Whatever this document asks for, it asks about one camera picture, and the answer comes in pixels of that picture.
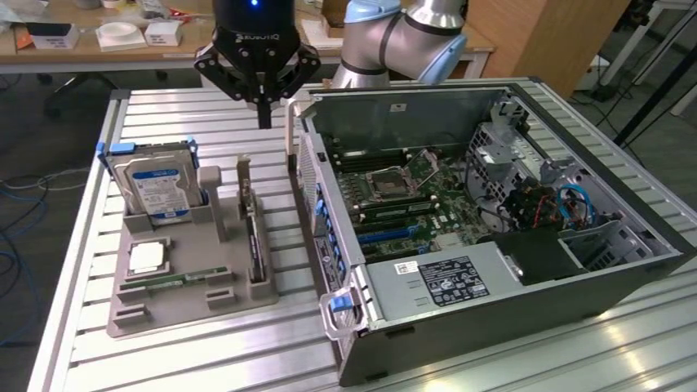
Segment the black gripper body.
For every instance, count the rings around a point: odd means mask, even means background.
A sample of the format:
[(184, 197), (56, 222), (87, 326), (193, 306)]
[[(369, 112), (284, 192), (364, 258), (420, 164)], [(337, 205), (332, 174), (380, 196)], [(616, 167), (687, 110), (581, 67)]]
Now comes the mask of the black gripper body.
[(215, 0), (212, 44), (245, 75), (277, 78), (301, 45), (295, 3), (280, 0)]

